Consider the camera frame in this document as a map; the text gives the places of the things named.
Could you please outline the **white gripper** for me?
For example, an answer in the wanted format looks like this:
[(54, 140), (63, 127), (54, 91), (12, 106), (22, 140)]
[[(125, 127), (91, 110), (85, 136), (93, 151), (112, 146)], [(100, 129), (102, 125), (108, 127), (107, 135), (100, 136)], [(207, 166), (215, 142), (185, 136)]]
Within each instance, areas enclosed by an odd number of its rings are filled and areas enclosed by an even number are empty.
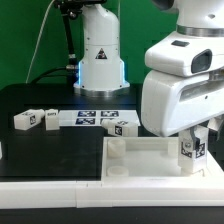
[(162, 137), (189, 128), (184, 147), (191, 154), (196, 152), (200, 139), (196, 129), (190, 127), (210, 119), (207, 127), (219, 132), (224, 125), (224, 117), (219, 115), (223, 114), (224, 80), (211, 81), (208, 73), (184, 78), (152, 70), (144, 80), (143, 126)]

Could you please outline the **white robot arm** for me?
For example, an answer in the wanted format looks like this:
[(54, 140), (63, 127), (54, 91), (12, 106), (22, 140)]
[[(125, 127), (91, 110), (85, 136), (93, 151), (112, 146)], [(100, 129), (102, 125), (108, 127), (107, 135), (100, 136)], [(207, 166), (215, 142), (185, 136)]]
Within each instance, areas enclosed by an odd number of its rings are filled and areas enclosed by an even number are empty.
[(176, 30), (149, 48), (151, 71), (142, 86), (141, 121), (149, 132), (177, 133), (180, 150), (206, 146), (207, 121), (218, 131), (224, 117), (224, 0), (152, 0), (178, 15)]

